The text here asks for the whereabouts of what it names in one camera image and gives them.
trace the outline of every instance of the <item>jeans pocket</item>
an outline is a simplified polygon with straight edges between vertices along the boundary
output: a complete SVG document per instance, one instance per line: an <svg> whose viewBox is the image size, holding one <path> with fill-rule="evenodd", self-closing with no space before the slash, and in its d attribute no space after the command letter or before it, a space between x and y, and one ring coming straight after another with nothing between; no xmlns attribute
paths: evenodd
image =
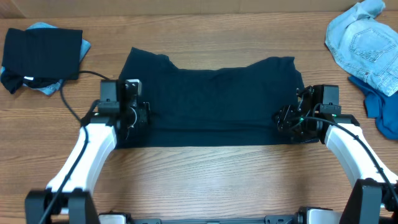
<svg viewBox="0 0 398 224"><path fill-rule="evenodd" d="M373 28L355 34L349 45L350 51L371 62L375 62L384 52L394 47L396 45L391 40Z"/></svg>

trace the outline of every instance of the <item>wood grain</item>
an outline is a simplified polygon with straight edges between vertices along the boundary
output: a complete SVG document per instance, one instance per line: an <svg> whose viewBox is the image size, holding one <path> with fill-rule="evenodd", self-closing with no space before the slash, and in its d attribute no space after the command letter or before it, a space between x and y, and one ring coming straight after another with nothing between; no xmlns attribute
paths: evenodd
<svg viewBox="0 0 398 224"><path fill-rule="evenodd" d="M271 56L295 56L305 85L340 86L344 113L355 115L383 162L398 172L396 141L366 118L363 94L325 47L327 24L339 13L139 16L41 19L82 29L92 44L81 69L117 78L132 46L166 54L191 69L242 67ZM380 22L398 30L398 12ZM0 20L0 45L9 27L36 19ZM99 97L98 77L82 75L65 87L81 116ZM78 124L60 101L27 88L0 88L0 223L24 222L24 198L42 189L66 161ZM293 213L301 205L342 211L351 192L343 169L322 144L124 149L111 153L96 185L99 212L134 218L233 218Z"/></svg>

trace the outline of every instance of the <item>blue cloth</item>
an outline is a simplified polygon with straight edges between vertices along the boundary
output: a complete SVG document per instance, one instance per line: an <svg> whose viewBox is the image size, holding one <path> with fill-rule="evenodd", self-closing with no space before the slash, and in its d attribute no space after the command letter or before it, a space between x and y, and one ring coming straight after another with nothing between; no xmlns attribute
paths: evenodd
<svg viewBox="0 0 398 224"><path fill-rule="evenodd" d="M374 18L382 0L365 0L333 19L325 43L346 72L387 96L398 91L398 34Z"/></svg>
<svg viewBox="0 0 398 224"><path fill-rule="evenodd" d="M398 140L398 93L386 96L356 77L349 77L365 95L368 118L376 119L376 126L388 139Z"/></svg>
<svg viewBox="0 0 398 224"><path fill-rule="evenodd" d="M57 28L57 27L51 26L50 24L46 24L44 22L37 22L37 23L31 25L30 27L28 27L27 29L36 29L36 28ZM87 54L87 51L90 49L90 47L91 47L91 44L87 40L83 39L81 42L81 48L80 48L80 58L79 58L80 62L83 60L83 58ZM1 73L3 73L4 71L5 71L5 68L1 67ZM52 95L57 90L59 90L59 88L61 87L63 82L64 82L64 80L59 80L57 83L51 84L51 85L43 87L43 88L33 88L33 90L39 90L49 96L49 95Z"/></svg>

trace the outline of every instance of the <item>black t-shirt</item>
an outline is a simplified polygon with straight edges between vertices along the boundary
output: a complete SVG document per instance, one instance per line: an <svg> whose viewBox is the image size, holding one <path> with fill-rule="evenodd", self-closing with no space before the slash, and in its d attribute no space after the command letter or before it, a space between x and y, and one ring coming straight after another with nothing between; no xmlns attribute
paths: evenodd
<svg viewBox="0 0 398 224"><path fill-rule="evenodd" d="M186 70L166 55L132 48L121 80L140 79L151 108L149 132L118 147L289 144L272 115L297 103L302 89L293 57L271 57L244 68Z"/></svg>

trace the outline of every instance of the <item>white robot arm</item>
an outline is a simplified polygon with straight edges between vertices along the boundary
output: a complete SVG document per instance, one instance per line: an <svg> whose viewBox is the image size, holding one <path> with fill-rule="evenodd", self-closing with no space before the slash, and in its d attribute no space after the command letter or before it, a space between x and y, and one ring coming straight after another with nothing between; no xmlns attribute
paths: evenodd
<svg viewBox="0 0 398 224"><path fill-rule="evenodd" d="M377 163L383 169L389 182L392 184L396 183L398 176L391 172L372 150L363 136L362 129L353 124L339 125L359 136L360 140L367 145L377 160ZM358 179L372 178L379 183L385 182L359 142L342 129L332 125L329 126L328 131L326 132L325 145L339 160L352 187L354 187Z"/></svg>
<svg viewBox="0 0 398 224"><path fill-rule="evenodd" d="M86 129L90 141L72 176L63 187L62 192L72 192L75 189L82 189L82 191L89 191L93 194L95 183L104 162L109 153L116 147L116 131L113 126L89 124L86 126ZM80 128L80 135L75 148L72 150L61 171L47 184L47 189L57 192L72 164L83 149L85 138L86 134L83 128Z"/></svg>

